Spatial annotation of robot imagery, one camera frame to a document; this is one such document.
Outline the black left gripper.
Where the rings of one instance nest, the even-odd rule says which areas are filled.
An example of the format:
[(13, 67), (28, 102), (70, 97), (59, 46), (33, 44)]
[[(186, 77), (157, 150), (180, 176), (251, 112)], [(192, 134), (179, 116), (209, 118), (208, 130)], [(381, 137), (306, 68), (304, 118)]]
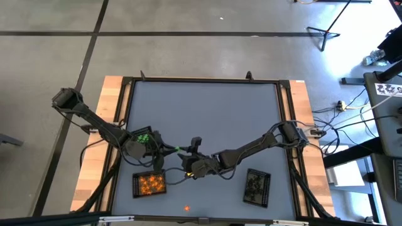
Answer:
[(164, 165), (164, 157), (166, 154), (173, 154), (180, 151), (187, 152), (189, 147), (180, 147), (180, 151), (176, 151), (173, 146), (165, 146), (162, 136), (158, 131), (146, 133), (148, 142), (146, 143), (146, 156), (156, 156), (153, 160), (153, 169), (160, 171)]

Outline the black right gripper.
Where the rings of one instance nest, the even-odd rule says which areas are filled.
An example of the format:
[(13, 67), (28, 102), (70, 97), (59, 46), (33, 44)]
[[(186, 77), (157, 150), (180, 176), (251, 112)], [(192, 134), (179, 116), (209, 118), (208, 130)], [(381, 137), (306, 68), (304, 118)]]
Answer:
[(188, 173), (193, 173), (191, 178), (203, 178), (207, 175), (216, 174), (219, 170), (219, 162), (208, 156), (181, 155), (182, 167)]

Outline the black plastic mesh basket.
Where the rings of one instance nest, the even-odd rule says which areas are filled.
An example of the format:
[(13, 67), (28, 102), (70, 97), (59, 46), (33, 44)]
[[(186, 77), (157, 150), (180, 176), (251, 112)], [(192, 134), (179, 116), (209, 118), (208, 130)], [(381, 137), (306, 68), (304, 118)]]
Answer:
[[(166, 193), (166, 181), (165, 181), (164, 172), (165, 172), (164, 170), (160, 170), (160, 171), (146, 171), (146, 172), (133, 174), (133, 198), (140, 198), (140, 197), (144, 197), (144, 196), (159, 195), (159, 194)], [(146, 184), (142, 185), (139, 179), (145, 178), (146, 183), (150, 183), (149, 182), (150, 176), (155, 176), (156, 178), (159, 176), (162, 176), (164, 179), (164, 183), (162, 185), (165, 186), (165, 190), (162, 192), (157, 192), (155, 187), (161, 183), (156, 182), (156, 183), (153, 183), (153, 188), (149, 189), (149, 192), (147, 194), (142, 195), (142, 194), (140, 194), (140, 189), (142, 186), (146, 186)]]
[(137, 129), (137, 130), (133, 131), (131, 134), (134, 136), (134, 140), (137, 141), (138, 143), (140, 143), (141, 140), (138, 140), (137, 137), (140, 135), (142, 135), (144, 137), (144, 135), (147, 134), (149, 136), (149, 139), (147, 140), (147, 142), (140, 143), (140, 144), (144, 144), (146, 147), (152, 148), (152, 149), (159, 147), (158, 143), (156, 142), (155, 135), (153, 133), (151, 126)]
[[(253, 178), (255, 176), (260, 176), (261, 181), (259, 184), (254, 184), (253, 183)], [(268, 207), (268, 200), (269, 200), (269, 188), (270, 188), (270, 183), (271, 183), (271, 175), (269, 173), (265, 173), (263, 171), (258, 171), (256, 169), (251, 169), (249, 168), (247, 170), (247, 176), (246, 176), (246, 185), (244, 189), (244, 195), (243, 195), (243, 202), (248, 203), (251, 205), (256, 205), (259, 207), (267, 208)], [(264, 191), (262, 193), (257, 192), (257, 187), (264, 185)], [(249, 198), (249, 195), (251, 193), (248, 193), (246, 191), (248, 186), (253, 186), (255, 189), (255, 194), (257, 194), (256, 201), (252, 202)]]

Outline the wooden table side board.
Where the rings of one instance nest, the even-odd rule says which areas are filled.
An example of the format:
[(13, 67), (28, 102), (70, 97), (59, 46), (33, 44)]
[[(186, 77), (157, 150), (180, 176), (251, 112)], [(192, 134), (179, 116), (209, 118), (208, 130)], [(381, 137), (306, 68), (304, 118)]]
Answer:
[[(104, 78), (95, 112), (107, 122), (118, 122), (124, 117), (124, 114), (118, 111), (126, 109), (129, 85), (123, 87), (122, 84), (122, 76)], [(89, 135), (86, 146), (88, 148), (81, 157), (82, 165), (70, 206), (71, 211), (80, 208), (93, 194), (117, 158), (117, 150), (109, 148), (98, 133)]]
[[(296, 120), (311, 126), (314, 125), (312, 108), (305, 82), (302, 80), (291, 80), (290, 90)], [(310, 138), (309, 141), (313, 146), (306, 146), (302, 153), (309, 189), (324, 209), (332, 216), (335, 216), (322, 153), (321, 150), (314, 146), (319, 145), (318, 140)]]

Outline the grey stand foot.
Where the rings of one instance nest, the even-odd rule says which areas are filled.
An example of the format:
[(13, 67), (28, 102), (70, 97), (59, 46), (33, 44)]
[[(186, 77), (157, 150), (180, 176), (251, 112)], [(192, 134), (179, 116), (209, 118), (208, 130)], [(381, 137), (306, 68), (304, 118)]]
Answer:
[(0, 144), (12, 144), (14, 146), (22, 146), (23, 141), (0, 133)]

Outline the black tripod stand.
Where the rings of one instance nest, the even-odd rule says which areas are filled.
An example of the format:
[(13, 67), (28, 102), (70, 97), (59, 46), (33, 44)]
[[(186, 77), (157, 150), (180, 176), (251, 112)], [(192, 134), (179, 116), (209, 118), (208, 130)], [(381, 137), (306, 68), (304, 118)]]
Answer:
[(332, 27), (334, 26), (334, 24), (338, 21), (338, 19), (341, 17), (341, 15), (343, 14), (343, 12), (345, 11), (345, 9), (348, 7), (348, 5), (352, 2), (352, 0), (347, 0), (346, 1), (346, 5), (342, 8), (342, 10), (340, 11), (340, 13), (336, 16), (336, 18), (332, 21), (332, 23), (330, 24), (330, 26), (326, 29), (320, 29), (320, 28), (315, 28), (315, 27), (311, 27), (311, 26), (307, 26), (307, 30), (308, 31), (318, 31), (322, 36), (323, 36), (323, 40), (322, 40), (322, 45), (320, 47), (320, 51), (324, 52), (325, 47), (326, 47), (326, 43), (327, 40), (331, 37), (331, 38), (336, 38), (338, 36), (340, 36), (340, 33), (334, 33), (331, 32)]

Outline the grey desk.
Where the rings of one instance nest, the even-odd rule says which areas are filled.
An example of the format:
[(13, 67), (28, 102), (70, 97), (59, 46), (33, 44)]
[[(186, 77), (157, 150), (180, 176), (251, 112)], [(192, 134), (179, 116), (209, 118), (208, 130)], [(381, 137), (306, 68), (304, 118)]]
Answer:
[[(375, 74), (365, 73), (364, 80), (372, 107), (389, 97), (376, 93), (374, 84), (384, 82), (379, 82)], [(402, 85), (402, 78), (397, 76), (385, 83)], [(376, 118), (376, 127), (385, 154), (402, 158), (402, 97), (392, 96), (381, 105), (373, 108), (372, 113)]]

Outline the grey keyboard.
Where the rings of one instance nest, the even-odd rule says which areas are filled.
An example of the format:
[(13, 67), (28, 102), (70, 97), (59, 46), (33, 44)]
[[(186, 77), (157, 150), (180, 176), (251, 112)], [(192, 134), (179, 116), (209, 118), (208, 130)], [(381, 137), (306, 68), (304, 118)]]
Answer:
[(395, 200), (402, 203), (402, 159), (393, 159)]

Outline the white printed label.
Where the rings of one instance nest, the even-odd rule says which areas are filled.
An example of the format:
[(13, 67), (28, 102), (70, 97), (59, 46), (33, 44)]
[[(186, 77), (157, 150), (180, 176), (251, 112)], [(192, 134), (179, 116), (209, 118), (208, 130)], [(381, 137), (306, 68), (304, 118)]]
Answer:
[(375, 83), (374, 86), (378, 95), (402, 97), (402, 85), (391, 83)]

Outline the person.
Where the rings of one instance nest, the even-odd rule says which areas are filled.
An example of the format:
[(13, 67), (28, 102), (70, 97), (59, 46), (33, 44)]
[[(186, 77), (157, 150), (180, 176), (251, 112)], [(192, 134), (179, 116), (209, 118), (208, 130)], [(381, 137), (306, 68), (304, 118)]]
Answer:
[(402, 24), (391, 30), (387, 37), (362, 60), (364, 66), (385, 66), (402, 60)]

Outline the black diagonal frame strut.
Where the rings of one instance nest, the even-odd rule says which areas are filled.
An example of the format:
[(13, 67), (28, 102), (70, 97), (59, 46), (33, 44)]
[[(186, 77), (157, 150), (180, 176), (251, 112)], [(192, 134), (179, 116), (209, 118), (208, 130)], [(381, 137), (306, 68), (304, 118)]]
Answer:
[(324, 207), (318, 202), (315, 198), (312, 191), (309, 189), (308, 185), (305, 183), (303, 178), (300, 176), (299, 172), (297, 171), (293, 160), (290, 160), (290, 173), (292, 177), (296, 180), (302, 191), (304, 192), (305, 198), (309, 201), (312, 208), (318, 213), (320, 218), (334, 218), (331, 214), (329, 214)]
[(103, 195), (103, 191), (110, 179), (116, 174), (118, 164), (120, 162), (120, 157), (117, 157), (114, 160), (113, 165), (110, 167), (110, 170), (107, 172), (105, 177), (100, 181), (97, 188), (94, 190), (93, 194), (85, 201), (85, 203), (76, 210), (76, 212), (89, 212), (94, 203)]

